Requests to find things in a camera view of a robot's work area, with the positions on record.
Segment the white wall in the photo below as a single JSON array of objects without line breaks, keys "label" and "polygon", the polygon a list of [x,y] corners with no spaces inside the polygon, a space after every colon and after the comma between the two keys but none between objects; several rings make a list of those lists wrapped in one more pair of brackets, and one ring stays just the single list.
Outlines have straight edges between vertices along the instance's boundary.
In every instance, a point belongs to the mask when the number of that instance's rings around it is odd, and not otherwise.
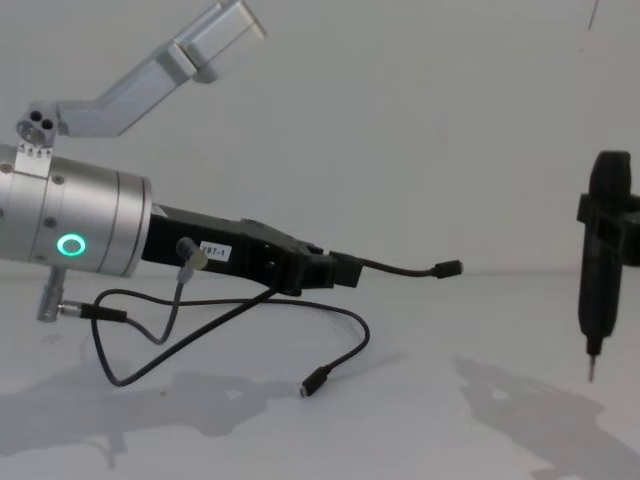
[{"label": "white wall", "polygon": [[[31,100],[97,96],[211,3],[3,0],[0,139]],[[57,153],[388,262],[577,266],[598,151],[640,154],[637,0],[601,2],[591,32],[591,0],[250,4],[270,38],[230,75]]]}]

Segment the green led ring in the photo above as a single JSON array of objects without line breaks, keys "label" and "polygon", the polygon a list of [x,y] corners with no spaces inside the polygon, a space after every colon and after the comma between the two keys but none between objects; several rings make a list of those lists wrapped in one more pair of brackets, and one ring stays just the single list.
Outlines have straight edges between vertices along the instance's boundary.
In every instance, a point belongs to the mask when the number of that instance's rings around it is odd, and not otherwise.
[{"label": "green led ring", "polygon": [[[75,242],[78,244],[78,249],[74,251],[70,251],[67,249],[67,244],[69,242]],[[87,250],[87,242],[85,242],[84,238],[76,233],[69,233],[60,237],[58,240],[58,251],[61,255],[65,257],[79,257]]]}]

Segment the electric screwdriver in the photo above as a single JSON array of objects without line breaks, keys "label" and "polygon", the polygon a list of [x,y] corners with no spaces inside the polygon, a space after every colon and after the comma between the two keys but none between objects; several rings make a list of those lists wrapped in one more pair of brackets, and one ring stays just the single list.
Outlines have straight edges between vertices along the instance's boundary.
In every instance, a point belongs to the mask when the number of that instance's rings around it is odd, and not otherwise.
[{"label": "electric screwdriver", "polygon": [[587,337],[589,381],[605,338],[614,331],[622,265],[631,261],[623,248],[625,214],[632,210],[631,156],[627,152],[602,152],[593,167],[589,193],[582,196],[578,220],[585,224],[582,278],[578,316]]}]

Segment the metal screw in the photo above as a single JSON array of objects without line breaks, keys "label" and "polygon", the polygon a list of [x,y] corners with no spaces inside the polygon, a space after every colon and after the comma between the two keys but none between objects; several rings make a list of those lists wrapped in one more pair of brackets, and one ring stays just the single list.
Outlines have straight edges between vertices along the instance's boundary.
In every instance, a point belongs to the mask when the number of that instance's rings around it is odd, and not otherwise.
[{"label": "metal screw", "polygon": [[55,218],[53,217],[47,217],[44,219],[44,222],[42,222],[42,224],[46,227],[46,228],[55,228],[56,225],[58,225],[58,222],[56,221]]}]

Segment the cable plug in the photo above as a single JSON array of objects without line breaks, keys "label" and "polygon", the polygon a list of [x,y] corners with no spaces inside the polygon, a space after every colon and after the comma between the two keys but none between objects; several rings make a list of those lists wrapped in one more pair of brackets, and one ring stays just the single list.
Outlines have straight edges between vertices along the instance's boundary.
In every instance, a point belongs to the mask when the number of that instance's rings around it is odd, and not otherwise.
[{"label": "cable plug", "polygon": [[198,248],[196,242],[189,237],[178,240],[176,244],[176,253],[184,260],[184,266],[178,272],[178,282],[183,285],[189,283],[193,278],[194,270],[203,270],[209,258]]},{"label": "cable plug", "polygon": [[318,368],[302,382],[300,395],[306,398],[316,393],[327,382],[330,373],[331,369],[326,366]]},{"label": "cable plug", "polygon": [[462,275],[463,271],[464,266],[462,265],[462,262],[460,260],[454,260],[451,262],[438,263],[433,267],[431,273],[434,277],[443,279]]},{"label": "cable plug", "polygon": [[335,272],[335,283],[343,287],[355,288],[362,274],[362,259],[345,253],[331,252],[330,255],[338,260]]},{"label": "cable plug", "polygon": [[103,320],[106,322],[126,323],[127,312],[113,308],[97,307],[93,303],[80,303],[65,300],[58,307],[60,315],[83,318],[85,320]]}]

